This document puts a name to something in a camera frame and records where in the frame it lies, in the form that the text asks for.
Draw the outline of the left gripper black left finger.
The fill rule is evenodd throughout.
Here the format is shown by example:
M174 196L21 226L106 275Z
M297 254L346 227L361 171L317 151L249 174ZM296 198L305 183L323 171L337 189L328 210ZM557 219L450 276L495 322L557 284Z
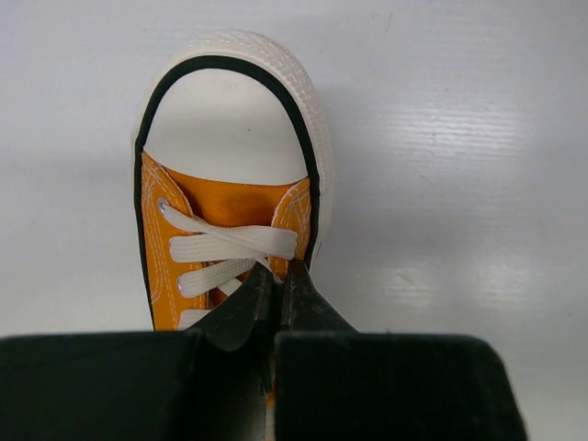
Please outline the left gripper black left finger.
M4 440L261 440L274 279L255 266L184 331L1 341Z

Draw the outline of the orange sneaker front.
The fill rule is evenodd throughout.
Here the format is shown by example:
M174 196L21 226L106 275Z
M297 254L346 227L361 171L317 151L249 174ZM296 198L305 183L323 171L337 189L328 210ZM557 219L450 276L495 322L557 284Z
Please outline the orange sneaker front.
M153 82L134 127L133 203L153 328L184 331L261 266L280 287L332 218L326 118L300 61L255 32L218 30Z

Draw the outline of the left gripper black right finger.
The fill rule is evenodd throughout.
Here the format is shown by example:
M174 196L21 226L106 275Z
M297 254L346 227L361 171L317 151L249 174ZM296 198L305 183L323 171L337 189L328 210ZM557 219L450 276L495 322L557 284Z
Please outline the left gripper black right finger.
M293 261L276 338L279 440L523 440L498 353L461 334L362 334Z

